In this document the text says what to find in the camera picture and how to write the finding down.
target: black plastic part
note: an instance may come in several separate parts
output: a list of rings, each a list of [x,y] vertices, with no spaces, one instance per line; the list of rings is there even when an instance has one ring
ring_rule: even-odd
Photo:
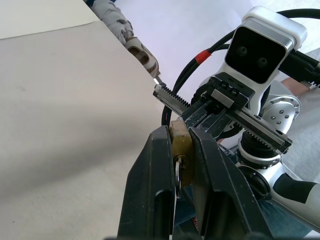
[[[211,95],[214,89],[216,89],[233,100],[234,105],[239,108],[246,106],[251,97],[255,94],[255,91],[251,88],[225,72],[220,72],[214,77],[211,77],[207,85],[208,87],[212,87],[207,89],[208,94]]]
[[[239,54],[239,47],[246,48],[245,56]],[[252,81],[264,84],[285,55],[282,45],[241,26],[235,31],[225,62]]]
[[[205,91],[207,91],[207,88],[208,88],[208,85],[207,84],[204,84],[204,85],[202,85],[202,86],[200,86],[196,91],[195,91],[195,93],[194,93],[194,95],[193,95],[193,98],[191,99],[191,105],[192,104],[195,104],[197,101],[199,101],[200,100],[200,98],[201,98],[201,95],[205,92]]]
[[[244,239],[253,232],[271,238],[257,200],[241,171],[217,142],[196,128],[189,130],[195,151],[192,181],[198,231],[204,239]]]
[[[305,204],[314,185],[315,182],[293,180],[284,173],[274,183],[273,190],[286,199]]]
[[[241,145],[248,154],[257,158],[268,159],[278,155],[278,153],[276,153],[275,151],[258,141],[247,131],[243,132],[242,134]]]
[[[251,190],[257,200],[270,200],[270,186],[266,179],[250,167],[240,166],[240,171],[248,181]]]
[[[153,131],[125,185],[119,237],[166,238],[173,232],[175,184],[166,126]]]

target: person's leg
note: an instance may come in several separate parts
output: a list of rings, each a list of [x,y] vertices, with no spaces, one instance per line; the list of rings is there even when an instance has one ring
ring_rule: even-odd
[[[311,229],[296,218],[266,201],[258,201],[274,238],[304,238]]]
[[[311,229],[266,201],[259,201],[261,212],[274,238],[303,238]],[[184,199],[178,199],[175,208],[174,226],[196,216],[196,211]]]

